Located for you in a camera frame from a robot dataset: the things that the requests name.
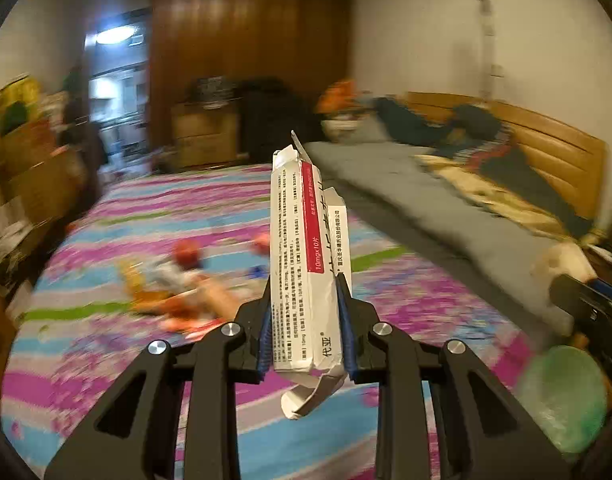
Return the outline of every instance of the orange toy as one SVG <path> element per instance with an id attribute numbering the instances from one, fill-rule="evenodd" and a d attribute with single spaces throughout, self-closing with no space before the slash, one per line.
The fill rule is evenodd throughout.
<path id="1" fill-rule="evenodd" d="M 179 240 L 173 248 L 173 257 L 182 269 L 196 269 L 199 265 L 201 247 L 194 240 Z"/>
<path id="2" fill-rule="evenodd" d="M 318 114 L 334 114 L 355 105 L 355 83 L 352 79 L 344 79 L 330 86 L 319 98 Z"/>

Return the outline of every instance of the blue gripper pad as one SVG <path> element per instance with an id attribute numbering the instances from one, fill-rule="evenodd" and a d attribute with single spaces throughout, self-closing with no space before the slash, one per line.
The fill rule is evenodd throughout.
<path id="1" fill-rule="evenodd" d="M 339 280 L 335 280 L 335 283 L 337 284 L 337 304 L 339 305 L 339 326 L 342 330 L 343 367 L 348 372 L 351 380 L 354 381 L 357 372 L 355 336 L 350 323 L 350 316 L 348 315 L 348 307 L 343 297 L 342 287 L 339 285 Z"/>
<path id="2" fill-rule="evenodd" d="M 272 309 L 270 303 L 266 307 L 265 315 L 263 316 L 262 331 L 259 334 L 259 355 L 257 357 L 257 371 L 263 376 L 270 370 L 273 364 L 273 328 Z"/>

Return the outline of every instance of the torn cardboard flap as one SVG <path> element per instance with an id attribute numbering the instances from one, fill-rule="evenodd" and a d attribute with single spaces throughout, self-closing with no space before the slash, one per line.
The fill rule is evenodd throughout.
<path id="1" fill-rule="evenodd" d="M 271 304 L 275 370 L 297 384 L 281 406 L 310 413 L 345 380 L 335 275 L 351 286 L 345 204 L 316 166 L 288 146 L 271 177 Z M 319 377 L 311 375 L 318 370 Z"/>

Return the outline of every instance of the clutter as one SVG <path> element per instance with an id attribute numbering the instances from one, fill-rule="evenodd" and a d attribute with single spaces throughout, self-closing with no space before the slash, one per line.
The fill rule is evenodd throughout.
<path id="1" fill-rule="evenodd" d="M 207 325 L 232 320 L 241 304 L 217 278 L 198 269 L 201 247 L 180 240 L 171 256 L 145 261 L 122 259 L 119 272 L 132 296 L 137 314 L 166 316 L 163 330 L 184 335 L 203 334 Z"/>
<path id="2" fill-rule="evenodd" d="M 68 103 L 68 92 L 62 91 L 44 97 L 39 106 L 51 125 L 51 130 L 59 133 L 67 127 L 64 120 L 64 110 Z"/>
<path id="3" fill-rule="evenodd" d="M 224 76 L 200 78 L 188 89 L 188 101 L 207 110 L 225 107 L 233 97 L 233 84 Z"/>
<path id="4" fill-rule="evenodd" d="M 4 203 L 0 189 L 0 258 L 10 254 L 32 229 L 19 196 Z"/>
<path id="5" fill-rule="evenodd" d="M 570 346 L 554 347 L 533 360 L 519 380 L 516 397 L 565 453 L 586 449 L 606 416 L 599 366 L 586 352 Z"/>

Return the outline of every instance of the red stripe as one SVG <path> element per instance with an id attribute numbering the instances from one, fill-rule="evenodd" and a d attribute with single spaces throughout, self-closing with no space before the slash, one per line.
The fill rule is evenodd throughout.
<path id="1" fill-rule="evenodd" d="M 306 230 L 306 262 L 308 272 L 324 273 L 324 257 L 321 251 L 319 216 L 317 215 L 317 196 L 315 181 L 312 177 L 312 164 L 301 163 L 303 186 L 304 226 Z"/>

